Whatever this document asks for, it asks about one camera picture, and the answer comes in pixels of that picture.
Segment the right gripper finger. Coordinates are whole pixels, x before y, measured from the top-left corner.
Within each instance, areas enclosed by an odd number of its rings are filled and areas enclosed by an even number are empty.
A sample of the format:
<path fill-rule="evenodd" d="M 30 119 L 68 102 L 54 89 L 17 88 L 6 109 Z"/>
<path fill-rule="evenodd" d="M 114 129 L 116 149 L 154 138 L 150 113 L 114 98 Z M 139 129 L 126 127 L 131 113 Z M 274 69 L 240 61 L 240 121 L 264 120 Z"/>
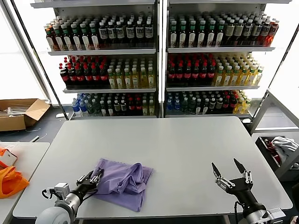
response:
<path fill-rule="evenodd" d="M 213 168 L 213 174 L 215 176 L 215 183 L 221 187 L 223 190 L 228 190 L 228 189 L 232 189 L 235 184 L 232 183 L 230 180 L 224 178 L 218 168 L 215 166 L 215 164 L 212 162 L 212 168 Z"/>
<path fill-rule="evenodd" d="M 234 158 L 234 163 L 239 172 L 242 174 L 243 178 L 245 179 L 245 183 L 253 183 L 252 172 L 250 170 L 247 170 L 243 166 L 243 164 L 241 164 L 236 158 Z"/>

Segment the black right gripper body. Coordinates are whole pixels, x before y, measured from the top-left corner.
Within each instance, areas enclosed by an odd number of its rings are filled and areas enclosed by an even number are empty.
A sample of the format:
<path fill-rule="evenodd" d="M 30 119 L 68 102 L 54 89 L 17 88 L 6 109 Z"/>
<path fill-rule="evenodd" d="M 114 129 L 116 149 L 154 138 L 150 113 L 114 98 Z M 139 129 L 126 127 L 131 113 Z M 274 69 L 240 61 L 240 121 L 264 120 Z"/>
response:
<path fill-rule="evenodd" d="M 252 183 L 246 183 L 243 177 L 230 180 L 235 186 L 226 187 L 228 194 L 236 196 L 243 208 L 243 214 L 251 214 L 258 210 L 265 210 L 265 206 L 259 203 L 251 192 Z"/>

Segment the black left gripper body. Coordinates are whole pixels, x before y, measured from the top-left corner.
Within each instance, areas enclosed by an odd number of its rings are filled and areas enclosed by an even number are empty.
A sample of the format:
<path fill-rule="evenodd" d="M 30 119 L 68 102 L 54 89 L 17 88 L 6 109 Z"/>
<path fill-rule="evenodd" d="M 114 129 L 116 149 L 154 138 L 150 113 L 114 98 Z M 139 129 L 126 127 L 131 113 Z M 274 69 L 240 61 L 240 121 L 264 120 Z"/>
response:
<path fill-rule="evenodd" d="M 86 194 L 95 194 L 97 191 L 95 184 L 80 184 L 74 189 L 74 194 L 79 198 L 84 198 Z"/>

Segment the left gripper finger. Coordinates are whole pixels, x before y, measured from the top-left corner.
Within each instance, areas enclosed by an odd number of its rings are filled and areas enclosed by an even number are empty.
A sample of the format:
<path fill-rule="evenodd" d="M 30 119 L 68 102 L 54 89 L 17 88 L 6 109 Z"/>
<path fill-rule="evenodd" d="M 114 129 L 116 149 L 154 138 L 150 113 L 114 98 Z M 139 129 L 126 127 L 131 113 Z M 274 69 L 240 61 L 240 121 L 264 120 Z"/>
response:
<path fill-rule="evenodd" d="M 93 171 L 90 171 L 86 175 L 83 175 L 78 180 L 76 180 L 76 184 L 77 185 L 80 185 L 80 184 L 92 184 L 93 183 L 92 182 L 92 174 L 93 174 Z"/>
<path fill-rule="evenodd" d="M 104 169 L 98 168 L 97 170 L 95 170 L 90 177 L 90 183 L 98 185 L 101 181 L 101 178 L 103 177 L 103 174 Z"/>

